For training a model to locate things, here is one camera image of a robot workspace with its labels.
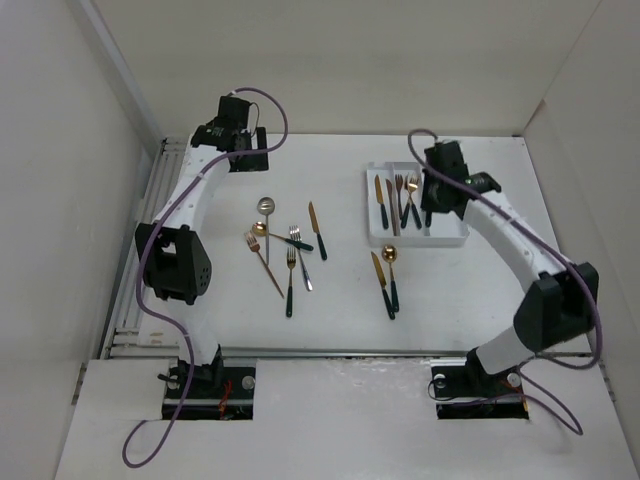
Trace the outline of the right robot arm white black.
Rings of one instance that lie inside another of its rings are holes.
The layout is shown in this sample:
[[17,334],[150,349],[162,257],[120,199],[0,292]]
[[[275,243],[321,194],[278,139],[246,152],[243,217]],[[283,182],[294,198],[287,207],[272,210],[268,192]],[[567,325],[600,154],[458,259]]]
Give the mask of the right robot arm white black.
[[600,332],[599,275],[550,247],[522,220],[488,173],[470,173],[460,144],[425,151],[421,208],[455,214],[479,233],[511,269],[524,292],[511,326],[470,350],[463,365],[432,370],[437,399],[494,397],[507,392],[518,366],[560,343]]

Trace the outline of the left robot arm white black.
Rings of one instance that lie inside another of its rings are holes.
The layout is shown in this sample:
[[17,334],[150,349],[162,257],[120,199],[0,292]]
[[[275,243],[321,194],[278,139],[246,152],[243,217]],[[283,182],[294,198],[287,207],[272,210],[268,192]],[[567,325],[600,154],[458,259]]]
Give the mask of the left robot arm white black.
[[186,350],[180,375],[201,396],[223,387],[220,344],[211,328],[188,313],[208,290],[212,263],[200,238],[215,190],[231,173],[264,172],[273,146],[261,126],[249,121],[252,103],[240,87],[219,99],[213,119],[190,136],[179,178],[169,199],[135,230],[138,255],[135,298],[142,312],[174,327]]

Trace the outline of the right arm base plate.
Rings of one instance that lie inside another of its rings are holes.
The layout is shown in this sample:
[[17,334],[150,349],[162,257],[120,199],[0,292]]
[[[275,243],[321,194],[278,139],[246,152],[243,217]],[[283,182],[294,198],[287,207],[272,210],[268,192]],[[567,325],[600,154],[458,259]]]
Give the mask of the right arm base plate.
[[497,375],[472,373],[466,365],[434,365],[428,385],[439,420],[528,420],[522,379],[515,368]]

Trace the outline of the rose gold fork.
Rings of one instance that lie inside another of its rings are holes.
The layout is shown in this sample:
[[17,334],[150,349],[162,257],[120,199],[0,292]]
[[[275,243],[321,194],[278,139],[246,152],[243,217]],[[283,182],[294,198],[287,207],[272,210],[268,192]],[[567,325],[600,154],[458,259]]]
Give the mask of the rose gold fork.
[[260,244],[259,244],[257,238],[250,231],[244,233],[244,238],[245,238],[245,241],[246,241],[246,244],[247,244],[248,248],[250,249],[250,251],[252,253],[257,255],[257,257],[260,260],[261,265],[264,268],[266,274],[268,275],[268,277],[271,280],[272,284],[276,288],[276,291],[278,292],[280,297],[283,298],[284,297],[284,292],[283,292],[281,286],[279,285],[277,279],[275,278],[275,276],[274,276],[272,270],[270,269],[269,265],[267,264],[266,259],[263,257],[263,255],[261,253],[261,249],[260,249]]

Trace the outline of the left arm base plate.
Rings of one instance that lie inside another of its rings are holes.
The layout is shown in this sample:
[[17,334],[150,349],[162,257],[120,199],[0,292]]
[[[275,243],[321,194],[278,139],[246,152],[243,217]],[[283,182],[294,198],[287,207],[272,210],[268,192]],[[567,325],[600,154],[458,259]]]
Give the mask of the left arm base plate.
[[[157,378],[165,383],[162,418],[170,420],[186,387],[189,367],[183,360]],[[245,421],[253,419],[256,365],[223,362],[196,366],[178,420]]]

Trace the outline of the rose gold knife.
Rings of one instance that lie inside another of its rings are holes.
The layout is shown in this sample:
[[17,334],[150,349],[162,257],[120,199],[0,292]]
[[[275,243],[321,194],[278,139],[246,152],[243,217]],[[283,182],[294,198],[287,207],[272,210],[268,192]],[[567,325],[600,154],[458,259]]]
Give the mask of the rose gold knife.
[[392,181],[389,178],[385,180],[385,183],[386,183],[387,195],[389,199],[389,212],[391,217],[393,235],[394,237],[400,237],[400,226],[399,226],[398,212],[397,212],[396,202],[395,202],[394,185],[392,184]]

